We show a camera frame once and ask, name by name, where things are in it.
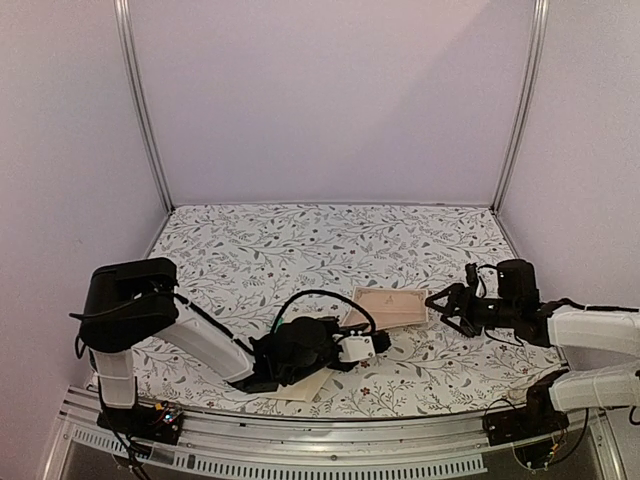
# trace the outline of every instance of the metal extrusion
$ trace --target metal extrusion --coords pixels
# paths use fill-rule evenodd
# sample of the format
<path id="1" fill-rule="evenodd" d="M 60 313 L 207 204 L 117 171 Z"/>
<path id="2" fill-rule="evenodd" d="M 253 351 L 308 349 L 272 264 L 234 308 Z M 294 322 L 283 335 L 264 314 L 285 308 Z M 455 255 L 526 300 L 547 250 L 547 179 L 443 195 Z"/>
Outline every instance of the metal extrusion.
<path id="1" fill-rule="evenodd" d="M 160 160 L 158 146 L 153 135 L 151 118 L 149 116 L 147 102 L 142 88 L 140 68 L 138 66 L 138 59 L 133 40 L 129 1 L 115 0 L 115 13 L 118 24 L 118 33 L 120 35 L 120 44 L 122 46 L 122 54 L 124 57 L 125 70 L 129 80 L 129 87 L 131 88 L 131 97 L 135 107 L 136 117 L 138 118 L 138 124 L 140 125 L 142 141 L 144 143 L 147 159 L 149 160 L 149 166 L 151 168 L 151 173 L 153 175 L 158 194 L 160 195 L 162 206 L 167 213 L 170 213 L 174 209 L 174 204 L 171 199 L 171 193 L 169 192 L 164 168 L 162 167 L 162 161 Z"/>
<path id="2" fill-rule="evenodd" d="M 504 200 L 509 189 L 509 183 L 511 182 L 511 177 L 513 176 L 514 167 L 517 161 L 518 152 L 520 151 L 520 145 L 522 144 L 522 138 L 524 136 L 527 118 L 531 107 L 531 100 L 533 98 L 536 80 L 538 78 L 540 59 L 542 58 L 548 12 L 549 0 L 536 0 L 531 40 L 529 43 L 529 55 L 527 58 L 524 82 L 522 84 L 522 92 L 520 93 L 518 111 L 511 130 L 507 154 L 502 165 L 502 170 L 500 171 L 498 186 L 491 203 L 491 210 L 497 214 L 500 213 L 502 206 L 504 205 Z"/>

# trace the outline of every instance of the leaf pattern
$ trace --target leaf pattern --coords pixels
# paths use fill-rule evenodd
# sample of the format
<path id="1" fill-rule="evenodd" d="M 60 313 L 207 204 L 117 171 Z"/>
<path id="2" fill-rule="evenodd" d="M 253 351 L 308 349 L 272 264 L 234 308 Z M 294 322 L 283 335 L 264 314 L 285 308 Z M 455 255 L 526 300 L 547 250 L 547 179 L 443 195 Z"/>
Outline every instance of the leaf pattern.
<path id="1" fill-rule="evenodd" d="M 180 207 L 152 256 L 179 267 L 194 302 L 239 337 L 265 334 L 296 291 L 355 286 L 438 291 L 464 281 L 469 262 L 511 257 L 486 209 L 348 205 Z M 495 279 L 486 274 L 489 294 Z M 294 311 L 344 316 L 333 299 L 301 299 Z M 401 417 L 486 408 L 560 366 L 555 349 L 464 339 L 438 321 L 390 332 L 388 352 L 332 373 L 312 403 L 246 395 L 197 359 L 159 339 L 134 349 L 140 393 L 195 407 L 305 417 Z M 496 331 L 498 338 L 512 339 Z"/>

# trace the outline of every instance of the wire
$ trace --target wire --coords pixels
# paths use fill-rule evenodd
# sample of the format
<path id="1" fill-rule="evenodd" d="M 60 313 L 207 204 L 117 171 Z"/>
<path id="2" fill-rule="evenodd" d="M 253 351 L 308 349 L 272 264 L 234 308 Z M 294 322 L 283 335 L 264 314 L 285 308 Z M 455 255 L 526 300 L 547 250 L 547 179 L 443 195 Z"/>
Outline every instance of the wire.
<path id="1" fill-rule="evenodd" d="M 578 449 L 578 447 L 582 443 L 582 440 L 584 439 L 584 436 L 587 433 L 587 427 L 588 426 L 589 426 L 589 409 L 585 408 L 585 410 L 584 410 L 584 425 L 582 426 L 582 431 L 580 432 L 580 436 L 578 437 L 578 440 L 573 445 L 573 447 L 571 447 L 571 450 L 569 450 L 569 452 L 564 457 L 562 457 L 559 460 L 556 460 L 555 462 L 549 463 L 549 466 L 553 466 L 553 465 L 557 465 L 559 463 L 562 463 L 567 458 L 569 458 L 571 455 L 573 455 L 573 453 Z"/>
<path id="2" fill-rule="evenodd" d="M 74 350 L 76 352 L 76 357 L 78 358 L 78 360 L 80 360 L 83 356 L 84 356 L 84 352 L 87 349 L 87 346 L 84 344 L 84 342 L 82 343 L 82 347 L 80 346 L 80 335 L 76 335 L 76 341 L 74 344 Z"/>
<path id="3" fill-rule="evenodd" d="M 629 410 L 629 423 L 634 427 L 637 427 L 638 425 L 640 425 L 640 420 L 633 419 L 633 414 L 636 413 L 636 408 L 637 407 L 631 407 L 631 410 Z"/>
<path id="4" fill-rule="evenodd" d="M 103 310 L 101 312 L 89 313 L 89 314 L 70 313 L 69 316 L 71 318 L 75 318 L 76 320 L 80 320 L 80 321 L 89 320 L 91 318 L 100 318 L 100 317 L 102 317 L 104 315 L 110 315 L 110 314 L 112 314 L 114 312 L 118 312 L 118 311 L 120 311 L 120 310 L 122 310 L 124 308 L 128 308 L 131 305 L 135 305 L 136 303 L 138 303 L 138 302 L 140 302 L 142 300 L 151 298 L 151 297 L 171 297 L 171 296 L 173 296 L 173 293 L 171 293 L 171 292 L 154 292 L 154 293 L 150 293 L 148 295 L 142 295 L 141 297 L 134 298 L 133 300 L 130 300 L 130 301 L 126 302 L 126 303 L 118 305 L 117 307 L 112 308 L 110 310 Z"/>
<path id="5" fill-rule="evenodd" d="M 133 475 L 135 475 L 136 478 L 138 479 L 151 480 L 151 477 L 149 477 L 149 475 L 147 475 L 147 472 L 145 472 L 144 468 L 142 468 L 142 463 L 135 456 L 136 453 L 138 453 L 139 455 L 149 455 L 151 450 L 149 450 L 147 447 L 143 447 L 137 442 L 134 442 L 131 439 L 130 435 L 127 435 L 127 440 L 129 440 L 129 445 L 127 445 L 123 440 L 123 438 L 120 436 L 120 434 L 116 431 L 116 429 L 113 428 L 113 425 L 111 424 L 111 420 L 109 420 L 109 415 L 107 415 L 107 406 L 105 405 L 104 400 L 102 399 L 102 387 L 100 386 L 100 384 L 98 384 L 98 398 L 100 399 L 100 407 L 102 409 L 102 415 L 106 420 L 107 425 L 109 425 L 109 430 L 111 430 L 111 432 L 116 437 L 120 445 L 122 445 L 122 448 L 124 448 L 125 452 L 127 452 L 127 456 L 129 457 L 129 471 Z"/>
<path id="6" fill-rule="evenodd" d="M 376 332 L 376 321 L 373 319 L 373 317 L 369 312 L 367 312 L 364 308 L 362 308 L 356 302 L 336 292 L 330 292 L 329 290 L 316 289 L 316 290 L 302 290 L 301 292 L 294 294 L 292 297 L 289 298 L 289 300 L 284 302 L 284 305 L 282 305 L 282 307 L 280 308 L 280 311 L 276 315 L 276 318 L 274 319 L 273 324 L 271 325 L 271 333 L 275 333 L 275 331 L 277 330 L 278 324 L 280 323 L 280 319 L 284 316 L 284 312 L 287 310 L 287 308 L 289 308 L 291 304 L 295 302 L 297 299 L 299 299 L 300 297 L 304 297 L 305 295 L 324 295 L 325 297 L 335 298 L 336 300 L 340 300 L 341 302 L 346 303 L 351 308 L 355 308 L 356 310 L 358 310 L 358 312 L 360 312 L 364 316 L 364 318 L 367 319 L 367 321 L 369 322 L 369 325 L 371 326 L 371 331 L 370 331 L 371 334 Z"/>
<path id="7" fill-rule="evenodd" d="M 207 322 L 209 322 L 211 325 L 213 325 L 218 330 L 220 330 L 222 333 L 224 333 L 227 337 L 229 337 L 236 345 L 238 345 L 240 348 L 242 348 L 249 355 L 253 355 L 254 354 L 253 350 L 249 346 L 247 346 L 247 344 L 245 344 L 242 340 L 239 340 L 239 339 L 235 338 L 233 333 L 231 333 L 231 330 L 229 330 L 225 325 L 223 325 L 220 322 L 218 322 L 217 320 L 215 320 L 211 315 L 209 315 L 207 312 L 205 312 L 201 307 L 199 307 L 198 305 L 196 305 L 195 303 L 193 303 L 192 301 L 190 301 L 186 297 L 183 297 L 179 293 L 174 293 L 173 295 L 185 307 L 190 308 L 191 310 L 196 312 L 198 315 L 200 315 L 202 318 L 204 318 Z"/>
<path id="8" fill-rule="evenodd" d="M 561 298 L 560 300 L 558 300 L 558 302 L 564 303 L 565 305 L 569 305 L 579 310 L 594 311 L 594 312 L 631 312 L 631 313 L 640 312 L 640 309 L 629 308 L 629 307 L 615 307 L 611 305 L 581 305 L 579 303 L 574 302 L 570 298 L 566 298 L 566 297 Z"/>
<path id="9" fill-rule="evenodd" d="M 516 406 L 513 403 L 511 403 L 510 400 L 507 400 L 506 398 L 500 397 L 500 398 L 495 399 L 493 402 L 491 402 L 489 404 L 489 406 L 485 409 L 484 413 L 482 414 L 482 420 L 484 420 L 484 417 L 486 417 L 487 413 L 489 413 L 489 409 L 491 407 L 493 407 L 498 402 L 504 402 L 504 403 L 508 404 L 511 408 L 513 408 L 516 412 L 518 411 Z"/>
<path id="10" fill-rule="evenodd" d="M 496 338 L 493 335 L 490 335 L 489 332 L 487 332 L 486 328 L 484 329 L 484 334 L 487 336 L 487 338 L 490 338 L 494 342 L 506 343 L 507 345 L 511 345 L 512 347 L 524 348 L 524 343 L 522 343 L 522 341 L 516 336 L 514 336 L 514 338 L 518 340 L 518 342 L 520 342 L 519 344 Z"/>

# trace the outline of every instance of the robotic arm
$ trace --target robotic arm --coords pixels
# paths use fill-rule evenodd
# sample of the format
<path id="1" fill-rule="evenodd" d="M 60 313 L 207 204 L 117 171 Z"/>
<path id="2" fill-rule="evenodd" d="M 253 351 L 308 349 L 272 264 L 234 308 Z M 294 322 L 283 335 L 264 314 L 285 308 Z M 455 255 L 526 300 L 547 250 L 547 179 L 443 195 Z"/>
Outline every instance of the robotic arm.
<path id="1" fill-rule="evenodd" d="M 307 294 L 344 301 L 369 323 L 341 327 L 337 317 L 298 317 L 280 324 L 293 301 Z M 84 312 L 71 316 L 81 321 L 78 336 L 90 348 L 98 374 L 98 424 L 172 444 L 180 435 L 181 409 L 168 402 L 144 407 L 137 401 L 131 347 L 150 336 L 180 347 L 247 393 L 275 391 L 324 367 L 348 371 L 391 345 L 389 335 L 377 331 L 374 319 L 358 304 L 334 292 L 308 290 L 289 299 L 271 331 L 250 339 L 248 346 L 181 293 L 176 266 L 166 258 L 99 268 L 91 278 Z"/>
<path id="2" fill-rule="evenodd" d="M 498 275 L 500 298 L 486 293 L 478 270 Z M 517 339 L 541 347 L 574 346 L 640 357 L 640 313 L 635 308 L 583 306 L 569 299 L 541 303 L 533 265 L 516 259 L 498 265 L 466 266 L 467 284 L 456 283 L 426 300 L 441 321 L 466 337 L 483 329 L 510 328 Z M 444 306 L 437 302 L 446 298 Z M 459 317 L 455 324 L 451 317 Z M 588 407 L 640 406 L 640 360 L 585 372 L 554 372 L 527 391 L 520 409 L 486 415 L 483 427 L 492 445 L 522 440 L 566 428 L 564 412 Z"/>

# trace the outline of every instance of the white wall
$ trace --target white wall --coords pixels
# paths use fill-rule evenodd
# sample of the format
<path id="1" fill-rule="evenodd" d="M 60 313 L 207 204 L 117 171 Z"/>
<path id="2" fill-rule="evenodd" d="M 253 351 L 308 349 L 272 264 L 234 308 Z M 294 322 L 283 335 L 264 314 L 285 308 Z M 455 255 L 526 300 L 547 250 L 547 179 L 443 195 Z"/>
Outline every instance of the white wall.
<path id="1" fill-rule="evenodd" d="M 640 305 L 640 3 L 551 2 L 504 220 L 543 298 Z M 570 352 L 578 368 L 626 360 Z M 640 432 L 616 413 L 627 472 Z"/>
<path id="2" fill-rule="evenodd" d="M 0 7 L 0 477 L 32 479 L 68 384 L 94 268 L 163 217 L 109 1 Z"/>
<path id="3" fill-rule="evenodd" d="M 178 204 L 489 204 L 532 0 L 131 2 Z"/>

